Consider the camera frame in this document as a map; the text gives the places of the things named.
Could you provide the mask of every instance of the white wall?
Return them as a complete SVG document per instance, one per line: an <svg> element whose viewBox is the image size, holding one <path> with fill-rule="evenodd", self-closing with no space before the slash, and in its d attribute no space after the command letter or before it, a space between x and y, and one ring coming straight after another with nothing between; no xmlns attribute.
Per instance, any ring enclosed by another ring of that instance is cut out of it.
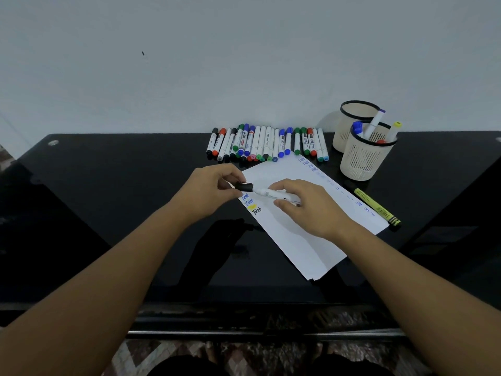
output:
<svg viewBox="0 0 501 376"><path fill-rule="evenodd" d="M498 130L500 10L501 0L0 0L0 142L19 156L49 133L316 125L350 99L406 130Z"/></svg>

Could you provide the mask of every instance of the hand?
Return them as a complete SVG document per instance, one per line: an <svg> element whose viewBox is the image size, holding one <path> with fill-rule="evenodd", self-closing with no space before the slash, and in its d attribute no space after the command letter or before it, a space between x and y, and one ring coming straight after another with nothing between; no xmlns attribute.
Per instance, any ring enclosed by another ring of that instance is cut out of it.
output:
<svg viewBox="0 0 501 376"><path fill-rule="evenodd" d="M242 196L228 182L245 182L246 178L230 163L199 167L191 173L181 189L172 197L169 206L192 224L213 214L223 203Z"/></svg>
<svg viewBox="0 0 501 376"><path fill-rule="evenodd" d="M346 230L356 224L338 206L322 186L302 179L283 179L273 183L272 190L287 190L301 198L301 206L277 199L273 203L312 235L338 241Z"/></svg>

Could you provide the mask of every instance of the pen holder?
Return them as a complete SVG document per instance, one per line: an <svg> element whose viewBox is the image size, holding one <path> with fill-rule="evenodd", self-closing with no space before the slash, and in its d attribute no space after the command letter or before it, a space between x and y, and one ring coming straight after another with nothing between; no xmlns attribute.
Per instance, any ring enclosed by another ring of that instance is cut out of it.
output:
<svg viewBox="0 0 501 376"><path fill-rule="evenodd" d="M335 150L344 153L353 122L371 122L377 111L379 111L379 107L362 100L350 100L342 103L339 110L341 111L341 119L335 127L332 146L334 146Z"/></svg>
<svg viewBox="0 0 501 376"><path fill-rule="evenodd" d="M364 124L363 130L365 131L368 126L368 123ZM351 128L341 160L342 173L353 180L371 179L391 148L397 143L397 140L385 144L376 143L376 141L384 140L389 130L389 125L379 123L371 137L366 140L357 136Z"/></svg>

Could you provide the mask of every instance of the purple marker cap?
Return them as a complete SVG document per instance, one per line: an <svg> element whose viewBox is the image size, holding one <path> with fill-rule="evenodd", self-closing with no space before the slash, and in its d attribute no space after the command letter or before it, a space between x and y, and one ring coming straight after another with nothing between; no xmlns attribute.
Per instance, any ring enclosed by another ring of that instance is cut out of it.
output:
<svg viewBox="0 0 501 376"><path fill-rule="evenodd" d="M355 132L355 134L360 134L362 132L362 122L361 121L355 121L352 125L353 127L353 132Z"/></svg>

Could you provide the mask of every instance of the white paper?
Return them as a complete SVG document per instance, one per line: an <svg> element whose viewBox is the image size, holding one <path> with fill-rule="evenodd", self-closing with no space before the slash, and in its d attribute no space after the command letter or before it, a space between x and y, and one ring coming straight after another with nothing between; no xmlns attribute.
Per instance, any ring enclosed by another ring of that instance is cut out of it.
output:
<svg viewBox="0 0 501 376"><path fill-rule="evenodd" d="M280 158L278 162L266 161L243 173L247 182L253 183L254 187L267 188L284 178L304 179L318 184L324 187L351 219L373 234L388 227L388 222L377 212L351 195L301 155L291 154ZM276 207L273 200L252 192L244 193L240 198L249 213L307 280L319 279L346 257L345 253L331 242L304 231Z"/></svg>

